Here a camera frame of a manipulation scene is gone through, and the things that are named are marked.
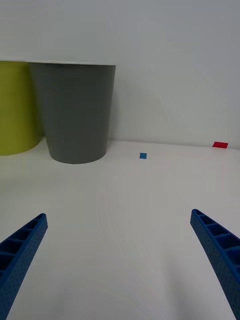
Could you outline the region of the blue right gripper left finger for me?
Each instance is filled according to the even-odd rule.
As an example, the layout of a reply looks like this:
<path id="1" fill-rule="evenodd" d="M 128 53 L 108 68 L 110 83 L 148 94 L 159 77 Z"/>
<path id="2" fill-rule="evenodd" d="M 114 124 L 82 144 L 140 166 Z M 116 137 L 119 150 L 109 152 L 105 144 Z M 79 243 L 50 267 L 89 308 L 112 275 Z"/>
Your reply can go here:
<path id="1" fill-rule="evenodd" d="M 0 243 L 1 320 L 8 317 L 47 229 L 47 216 L 41 213 Z"/>

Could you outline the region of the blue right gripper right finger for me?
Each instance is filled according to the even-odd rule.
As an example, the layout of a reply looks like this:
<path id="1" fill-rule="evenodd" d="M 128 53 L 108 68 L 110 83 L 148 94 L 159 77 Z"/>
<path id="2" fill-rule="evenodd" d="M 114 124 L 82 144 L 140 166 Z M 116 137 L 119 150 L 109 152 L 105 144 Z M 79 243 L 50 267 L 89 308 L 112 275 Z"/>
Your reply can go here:
<path id="1" fill-rule="evenodd" d="M 192 210 L 190 224 L 235 318 L 240 319 L 240 239 L 198 209 Z"/>

